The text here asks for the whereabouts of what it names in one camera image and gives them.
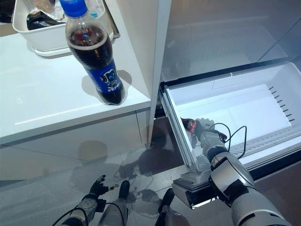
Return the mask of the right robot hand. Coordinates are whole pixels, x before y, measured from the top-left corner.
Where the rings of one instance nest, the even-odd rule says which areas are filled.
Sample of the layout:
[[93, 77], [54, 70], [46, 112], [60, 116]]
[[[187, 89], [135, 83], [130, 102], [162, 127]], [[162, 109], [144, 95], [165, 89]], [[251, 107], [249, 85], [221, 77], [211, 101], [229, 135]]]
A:
[[214, 121], [209, 119], [188, 119], [188, 131], [191, 136], [200, 143], [203, 152], [220, 147], [226, 150], [225, 144], [220, 138], [220, 132], [215, 130]]

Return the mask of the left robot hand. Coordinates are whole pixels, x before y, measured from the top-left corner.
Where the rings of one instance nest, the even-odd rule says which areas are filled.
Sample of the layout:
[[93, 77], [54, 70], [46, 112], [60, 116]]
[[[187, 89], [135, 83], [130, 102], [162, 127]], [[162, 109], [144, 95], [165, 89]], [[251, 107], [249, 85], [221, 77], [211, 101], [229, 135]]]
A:
[[100, 196], [119, 187], [118, 184], [111, 186], [104, 185], [105, 177], [106, 175], [102, 175], [93, 183], [93, 185], [90, 188], [90, 194]]

